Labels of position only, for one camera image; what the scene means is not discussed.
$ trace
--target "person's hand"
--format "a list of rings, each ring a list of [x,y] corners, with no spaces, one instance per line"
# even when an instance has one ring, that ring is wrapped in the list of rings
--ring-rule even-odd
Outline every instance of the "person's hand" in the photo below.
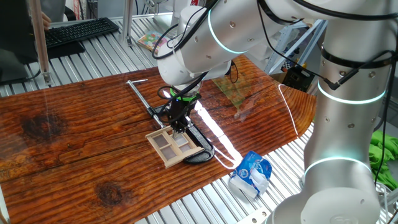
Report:
[[[46,14],[44,14],[44,12],[42,12],[42,17],[43,17],[44,31],[49,31],[51,19]]]

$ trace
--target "monitor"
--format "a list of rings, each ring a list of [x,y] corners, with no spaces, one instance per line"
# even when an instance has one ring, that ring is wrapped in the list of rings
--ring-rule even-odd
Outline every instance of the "monitor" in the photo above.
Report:
[[[28,77],[25,61],[37,61],[26,0],[0,0],[0,83]]]

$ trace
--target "wood knot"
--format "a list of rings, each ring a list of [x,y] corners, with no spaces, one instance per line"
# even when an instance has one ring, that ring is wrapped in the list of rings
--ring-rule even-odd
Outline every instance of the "wood knot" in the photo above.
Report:
[[[24,133],[36,140],[49,140],[61,134],[64,123],[57,115],[37,115],[22,122]]]
[[[96,186],[97,197],[107,205],[117,205],[122,201],[120,187],[112,183],[103,183]]]

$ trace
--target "white light strip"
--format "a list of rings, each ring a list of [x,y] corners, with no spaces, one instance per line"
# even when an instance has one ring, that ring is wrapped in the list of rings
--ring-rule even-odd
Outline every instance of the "white light strip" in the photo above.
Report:
[[[214,33],[213,28],[212,28],[212,26],[211,26],[210,14],[211,14],[211,9],[209,10],[209,13],[208,13],[208,15],[207,15],[207,21],[208,21],[208,23],[209,23],[210,32],[211,32],[213,38],[216,40],[217,44],[220,45],[224,50],[226,50],[226,51],[228,51],[228,52],[231,52],[231,53],[233,53],[233,54],[243,54],[243,53],[246,53],[248,50],[247,50],[247,51],[244,51],[244,52],[236,52],[236,51],[233,51],[233,50],[231,50],[231,49],[225,47],[225,46],[218,40],[218,38],[216,37],[216,34]]]
[[[365,163],[363,163],[363,162],[361,162],[361,161],[359,161],[359,160],[352,159],[352,158],[349,158],[349,157],[330,157],[330,158],[326,158],[326,159],[321,159],[321,160],[316,161],[316,162],[314,162],[313,164],[311,164],[311,165],[305,170],[305,174],[304,174],[304,175],[306,175],[307,172],[308,172],[312,167],[314,167],[314,166],[316,166],[316,165],[318,165],[318,164],[320,164],[320,163],[322,163],[322,162],[335,161],[335,160],[346,160],[346,161],[357,162],[358,164],[361,164],[361,165],[365,166],[365,167],[370,171],[370,173],[372,172],[372,170],[368,167],[368,165],[366,165]]]
[[[280,86],[282,86],[282,85],[283,85],[283,84],[279,84],[279,85],[278,85],[278,89],[279,89],[279,92],[280,92],[280,94],[282,95],[282,97],[283,97],[283,99],[284,99],[284,102],[285,102],[287,111],[288,111],[289,114],[290,114],[290,118],[292,118],[292,123],[293,123],[294,131],[296,132],[296,136],[297,136],[297,138],[299,138],[299,133],[297,132],[297,128],[296,128],[296,124],[294,123],[294,119],[293,119],[292,112],[290,112],[290,108],[289,108],[289,106],[288,106],[288,104],[287,104],[287,102],[286,102],[285,96],[284,96],[284,94],[282,93],[282,90],[280,89]]]
[[[343,100],[343,99],[340,99],[340,98],[330,95],[325,90],[322,90],[321,85],[319,84],[319,81],[318,81],[318,88],[321,91],[321,93],[324,94],[325,96],[327,96],[329,99],[335,100],[340,103],[346,103],[346,104],[351,104],[351,105],[362,105],[362,104],[366,104],[366,103],[375,102],[375,101],[379,100],[380,98],[382,98],[384,96],[384,94],[386,93],[386,91],[384,91],[380,96],[377,96],[370,100]]]

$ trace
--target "wooden frame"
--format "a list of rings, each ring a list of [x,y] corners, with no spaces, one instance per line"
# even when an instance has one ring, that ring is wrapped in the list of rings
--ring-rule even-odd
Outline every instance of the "wooden frame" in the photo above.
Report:
[[[170,126],[147,134],[146,138],[154,147],[160,158],[164,161],[164,166],[167,168],[178,164],[186,157],[191,156],[203,150],[198,147],[192,139],[186,134],[182,133],[173,138],[169,132],[172,131]]]

